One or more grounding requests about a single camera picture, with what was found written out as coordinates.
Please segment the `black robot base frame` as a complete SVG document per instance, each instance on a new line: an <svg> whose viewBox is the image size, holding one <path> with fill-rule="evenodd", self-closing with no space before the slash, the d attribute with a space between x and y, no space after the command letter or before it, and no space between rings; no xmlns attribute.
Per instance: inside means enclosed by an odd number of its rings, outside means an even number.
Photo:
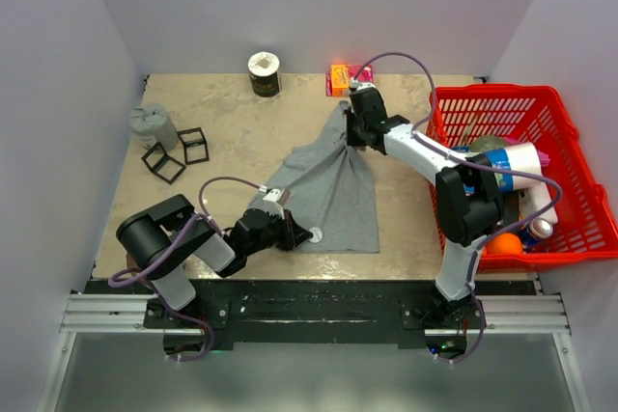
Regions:
<svg viewBox="0 0 618 412"><path fill-rule="evenodd" d="M196 280L188 314L214 346L237 343L377 343L458 351L487 323L477 303L447 303L430 281Z"/></svg>

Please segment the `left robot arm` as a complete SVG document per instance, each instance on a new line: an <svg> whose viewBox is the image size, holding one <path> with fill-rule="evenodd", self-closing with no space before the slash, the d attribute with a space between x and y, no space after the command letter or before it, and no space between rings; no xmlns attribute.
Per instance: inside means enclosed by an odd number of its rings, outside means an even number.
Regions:
<svg viewBox="0 0 618 412"><path fill-rule="evenodd" d="M117 272L108 285L151 284L167 303L167 317L179 327L189 327L200 315L196 289L182 269L189 256L199 258L217 276L230 277L258 252L272 247L292 251L315 236L285 208L287 196L284 189L269 189L266 205L247 209L228 232L217 230L212 217L198 213L182 194L136 213L116 231L136 268Z"/></svg>

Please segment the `round iridescent brooch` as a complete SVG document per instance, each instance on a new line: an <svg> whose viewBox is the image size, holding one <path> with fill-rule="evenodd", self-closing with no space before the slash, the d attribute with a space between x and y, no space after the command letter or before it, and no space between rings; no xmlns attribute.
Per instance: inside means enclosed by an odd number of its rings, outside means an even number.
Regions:
<svg viewBox="0 0 618 412"><path fill-rule="evenodd" d="M323 231L320 228L313 227L309 230L311 237L309 241L311 243L320 243L323 240Z"/></svg>

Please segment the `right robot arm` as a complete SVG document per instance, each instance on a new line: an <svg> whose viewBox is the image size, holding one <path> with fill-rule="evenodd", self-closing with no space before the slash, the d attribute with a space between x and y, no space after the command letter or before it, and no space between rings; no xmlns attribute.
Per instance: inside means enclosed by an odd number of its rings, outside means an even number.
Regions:
<svg viewBox="0 0 618 412"><path fill-rule="evenodd" d="M466 158L443 147L399 115L389 117L373 84L352 89L350 100L345 110L347 144L394 157L434 187L445 245L435 280L441 297L431 303L430 315L436 325L453 327L464 317L461 300L474 290L482 241L504 215L492 165L484 155Z"/></svg>

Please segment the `grey sleeveless shirt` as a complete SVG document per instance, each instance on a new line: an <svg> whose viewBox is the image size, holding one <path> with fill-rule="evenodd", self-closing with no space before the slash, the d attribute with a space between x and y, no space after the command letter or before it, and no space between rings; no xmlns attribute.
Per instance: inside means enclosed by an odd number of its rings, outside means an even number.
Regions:
<svg viewBox="0 0 618 412"><path fill-rule="evenodd" d="M323 233L319 242L306 241L298 252L379 251L374 177L359 152L347 145L343 104L331 111L315 141L291 150L266 186L288 190L286 207L298 225Z"/></svg>

